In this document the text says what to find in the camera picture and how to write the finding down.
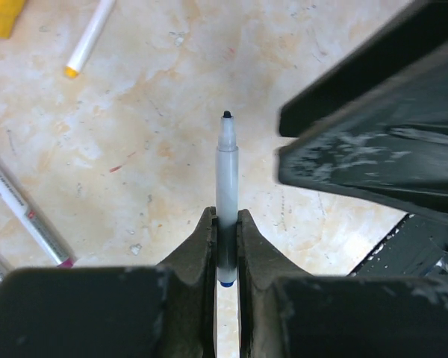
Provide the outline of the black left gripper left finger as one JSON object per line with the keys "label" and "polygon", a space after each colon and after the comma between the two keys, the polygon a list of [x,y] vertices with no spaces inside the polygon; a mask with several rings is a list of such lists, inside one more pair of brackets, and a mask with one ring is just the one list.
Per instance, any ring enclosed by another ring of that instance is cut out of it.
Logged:
{"label": "black left gripper left finger", "polygon": [[217,217],[154,266],[22,268],[0,283],[0,357],[215,357]]}

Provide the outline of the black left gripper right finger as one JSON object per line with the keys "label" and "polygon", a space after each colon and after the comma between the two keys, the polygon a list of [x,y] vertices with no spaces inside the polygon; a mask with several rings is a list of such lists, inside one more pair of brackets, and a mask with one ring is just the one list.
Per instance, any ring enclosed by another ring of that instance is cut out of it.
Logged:
{"label": "black left gripper right finger", "polygon": [[237,224],[242,357],[448,357],[448,281],[312,275]]}

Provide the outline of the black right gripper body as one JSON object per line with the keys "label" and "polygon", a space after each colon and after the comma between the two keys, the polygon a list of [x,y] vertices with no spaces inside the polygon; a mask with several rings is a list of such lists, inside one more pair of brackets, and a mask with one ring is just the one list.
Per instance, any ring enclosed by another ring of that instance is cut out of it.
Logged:
{"label": "black right gripper body", "polygon": [[277,177],[448,224],[448,1],[412,1],[286,103]]}

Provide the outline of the white blue-end pen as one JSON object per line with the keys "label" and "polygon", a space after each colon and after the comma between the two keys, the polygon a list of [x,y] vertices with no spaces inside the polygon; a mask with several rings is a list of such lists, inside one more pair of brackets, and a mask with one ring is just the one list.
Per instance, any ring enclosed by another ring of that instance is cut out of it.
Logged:
{"label": "white blue-end pen", "polygon": [[237,279],[238,172],[234,117],[226,110],[216,149],[217,280],[225,288]]}

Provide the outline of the white purple-end pen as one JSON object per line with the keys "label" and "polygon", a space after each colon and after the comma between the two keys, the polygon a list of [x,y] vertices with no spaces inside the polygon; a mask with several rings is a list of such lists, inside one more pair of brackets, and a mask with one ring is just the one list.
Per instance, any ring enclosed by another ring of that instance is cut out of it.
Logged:
{"label": "white purple-end pen", "polygon": [[47,253],[58,268],[70,269],[75,265],[69,250],[48,228],[39,213],[22,197],[0,166],[0,197],[34,241]]}

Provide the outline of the thin white yellow-end pen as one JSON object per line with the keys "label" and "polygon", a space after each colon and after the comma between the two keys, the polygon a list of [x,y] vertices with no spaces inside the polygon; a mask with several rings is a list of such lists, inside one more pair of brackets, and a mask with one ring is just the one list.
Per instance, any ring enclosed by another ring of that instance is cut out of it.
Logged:
{"label": "thin white yellow-end pen", "polygon": [[77,78],[81,73],[102,33],[115,3],[114,0],[99,1],[90,21],[87,23],[87,27],[64,67],[64,74],[68,78]]}

